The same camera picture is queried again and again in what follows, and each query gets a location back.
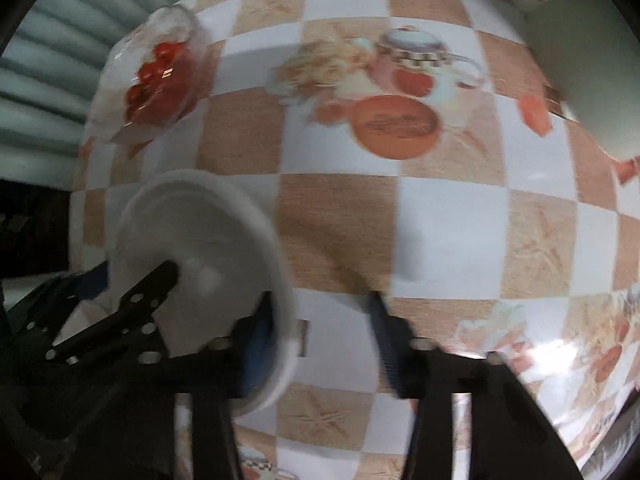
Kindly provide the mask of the teal window curtain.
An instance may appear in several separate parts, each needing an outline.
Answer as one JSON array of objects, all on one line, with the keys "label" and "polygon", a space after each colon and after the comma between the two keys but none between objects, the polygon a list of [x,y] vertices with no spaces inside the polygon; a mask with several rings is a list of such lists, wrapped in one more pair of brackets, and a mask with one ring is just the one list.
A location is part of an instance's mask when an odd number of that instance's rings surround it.
[{"label": "teal window curtain", "polygon": [[179,0],[23,0],[1,31],[1,177],[69,188],[111,47]]}]

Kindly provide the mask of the checkered patterned tablecloth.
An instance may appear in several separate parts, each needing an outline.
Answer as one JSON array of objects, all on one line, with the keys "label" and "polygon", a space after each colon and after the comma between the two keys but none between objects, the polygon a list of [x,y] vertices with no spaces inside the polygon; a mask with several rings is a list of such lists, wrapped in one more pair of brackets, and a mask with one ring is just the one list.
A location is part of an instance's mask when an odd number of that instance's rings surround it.
[{"label": "checkered patterned tablecloth", "polygon": [[113,246],[143,181],[195,168],[273,218],[307,352],[243,444],[302,479],[396,479],[412,411],[383,386],[365,288],[423,337],[502,353],[578,465],[639,383],[639,185],[544,88],[492,0],[186,0],[205,98],[140,154],[88,142],[73,265]]}]

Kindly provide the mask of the glass bowl of tomatoes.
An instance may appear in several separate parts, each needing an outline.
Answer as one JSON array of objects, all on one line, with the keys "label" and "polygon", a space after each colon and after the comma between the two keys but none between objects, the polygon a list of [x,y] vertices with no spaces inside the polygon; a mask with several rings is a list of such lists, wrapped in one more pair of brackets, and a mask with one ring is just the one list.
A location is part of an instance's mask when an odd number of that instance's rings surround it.
[{"label": "glass bowl of tomatoes", "polygon": [[112,47],[93,96],[85,137],[150,142],[198,102],[207,35],[181,4],[161,6]]}]

